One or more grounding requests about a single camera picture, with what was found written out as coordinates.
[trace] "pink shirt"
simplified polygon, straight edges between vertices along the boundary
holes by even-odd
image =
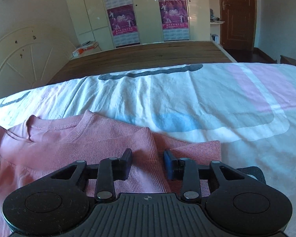
[[[0,127],[0,236],[11,232],[2,216],[8,194],[76,160],[98,164],[109,157],[121,157],[133,150],[133,165],[126,181],[115,181],[120,192],[178,192],[181,183],[168,181],[162,154],[170,149],[176,157],[188,157],[199,164],[220,160],[220,143],[187,143],[86,111],[83,115],[42,120],[34,115],[23,124],[6,130]],[[89,180],[92,196],[96,180]],[[208,196],[207,181],[201,181],[202,196]]]

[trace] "wall decoration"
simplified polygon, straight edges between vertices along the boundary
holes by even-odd
[[[189,40],[186,0],[159,0],[165,41]]]
[[[139,44],[132,0],[104,0],[116,47]]]

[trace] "wooden door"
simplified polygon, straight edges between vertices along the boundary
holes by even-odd
[[[225,49],[252,50],[256,0],[221,0],[221,44]]]

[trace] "crosshair mark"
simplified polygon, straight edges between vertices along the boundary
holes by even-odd
[[[144,199],[145,199],[146,201],[150,201],[150,200],[152,199],[152,197],[149,196],[149,195],[147,195],[147,196],[144,197]]]

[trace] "wall shelf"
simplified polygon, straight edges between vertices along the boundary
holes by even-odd
[[[216,22],[211,22],[211,25],[220,25],[225,23],[225,21],[216,21]]]

